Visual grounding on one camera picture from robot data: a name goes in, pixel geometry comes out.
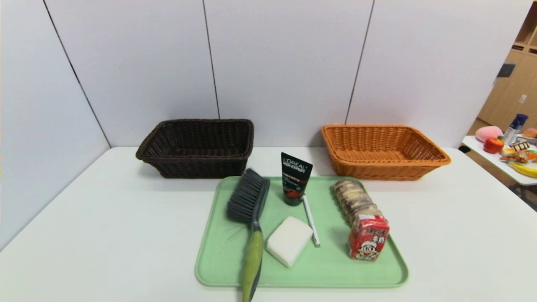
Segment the wicker basket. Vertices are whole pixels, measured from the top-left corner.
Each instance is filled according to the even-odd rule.
[[[241,175],[253,148],[247,119],[178,119],[158,124],[136,152],[165,178]]]
[[[328,125],[322,133],[339,176],[416,180],[451,162],[430,139],[408,126]]]

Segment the brush handle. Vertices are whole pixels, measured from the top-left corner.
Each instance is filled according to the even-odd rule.
[[[263,234],[260,231],[252,233],[246,248],[246,266],[242,280],[242,302],[252,301],[256,291],[259,274],[261,273],[261,259],[263,257]]]

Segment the white pen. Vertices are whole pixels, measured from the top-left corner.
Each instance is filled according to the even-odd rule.
[[[304,202],[304,208],[306,209],[306,215],[308,216],[309,226],[313,230],[313,241],[315,243],[315,247],[318,248],[321,246],[321,242],[319,241],[319,235],[317,235],[317,229],[315,228],[315,223],[313,222],[313,216],[311,215],[311,209],[309,208],[306,194],[302,196],[302,202]]]

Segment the gray bristles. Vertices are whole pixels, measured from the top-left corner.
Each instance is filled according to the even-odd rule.
[[[253,207],[264,182],[265,179],[259,174],[252,169],[247,169],[229,198],[227,216],[238,222],[250,223]]]

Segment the brush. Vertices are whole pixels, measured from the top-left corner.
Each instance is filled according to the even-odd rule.
[[[259,225],[259,217],[265,206],[269,187],[268,179],[262,178],[252,169],[247,169],[228,201],[227,216],[237,222],[250,224],[252,230],[252,236],[246,248],[242,302],[252,301],[259,282],[263,257],[263,233]]]

